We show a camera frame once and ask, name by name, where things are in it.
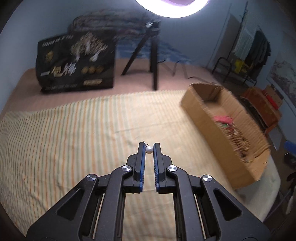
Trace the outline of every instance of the brown box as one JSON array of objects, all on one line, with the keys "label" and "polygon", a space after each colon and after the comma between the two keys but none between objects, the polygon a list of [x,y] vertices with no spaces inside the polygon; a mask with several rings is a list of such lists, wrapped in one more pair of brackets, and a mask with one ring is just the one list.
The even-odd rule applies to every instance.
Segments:
[{"label": "brown box", "polygon": [[[269,145],[259,126],[231,92],[214,83],[193,83],[181,105],[205,137],[234,189],[260,180],[270,155]],[[241,161],[228,138],[212,120],[217,115],[232,117],[250,142],[250,162]]]},{"label": "brown box", "polygon": [[265,91],[267,92],[267,94],[270,95],[270,97],[273,99],[273,101],[276,103],[278,107],[280,107],[283,104],[283,100],[279,97],[279,95],[270,85],[266,86]]}]

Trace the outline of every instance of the striped tablecloth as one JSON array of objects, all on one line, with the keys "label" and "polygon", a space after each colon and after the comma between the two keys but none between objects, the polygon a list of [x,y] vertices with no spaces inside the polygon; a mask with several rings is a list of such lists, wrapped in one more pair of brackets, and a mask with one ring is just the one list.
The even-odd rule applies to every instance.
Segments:
[{"label": "striped tablecloth", "polygon": [[[160,142],[175,165],[195,176],[211,174],[237,196],[180,107],[183,94],[132,93],[7,113],[0,123],[0,201],[9,217],[26,234],[82,178],[111,173],[142,140]],[[126,197],[123,240],[175,239],[173,197],[156,193],[147,154],[144,192]]]}]

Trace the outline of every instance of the yellow cloth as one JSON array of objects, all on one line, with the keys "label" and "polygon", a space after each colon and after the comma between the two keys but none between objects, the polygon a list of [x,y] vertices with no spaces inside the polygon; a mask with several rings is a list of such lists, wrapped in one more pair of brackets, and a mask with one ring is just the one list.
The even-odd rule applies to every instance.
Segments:
[{"label": "yellow cloth", "polygon": [[[106,175],[144,140],[189,174],[211,174],[235,194],[203,136],[180,107],[184,91],[105,96],[38,112],[10,112],[0,123],[0,201],[28,228],[87,174]],[[146,155],[144,192],[127,194],[123,240],[176,240],[173,197],[155,190]]]}]

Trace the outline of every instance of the black box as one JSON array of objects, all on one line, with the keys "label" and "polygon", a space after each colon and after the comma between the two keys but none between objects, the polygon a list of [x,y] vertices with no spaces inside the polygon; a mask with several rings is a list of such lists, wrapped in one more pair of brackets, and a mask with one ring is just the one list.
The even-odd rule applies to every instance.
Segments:
[{"label": "black box", "polygon": [[38,43],[36,75],[44,93],[112,88],[116,32],[64,34]]}]

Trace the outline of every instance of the ceiling light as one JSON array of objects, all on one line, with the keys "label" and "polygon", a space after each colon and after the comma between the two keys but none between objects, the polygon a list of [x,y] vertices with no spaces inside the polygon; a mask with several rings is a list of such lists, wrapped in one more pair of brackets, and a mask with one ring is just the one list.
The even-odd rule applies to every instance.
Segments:
[{"label": "ceiling light", "polygon": [[169,0],[136,0],[147,10],[168,18],[182,18],[201,10],[209,0],[195,0],[191,4],[175,4]]}]

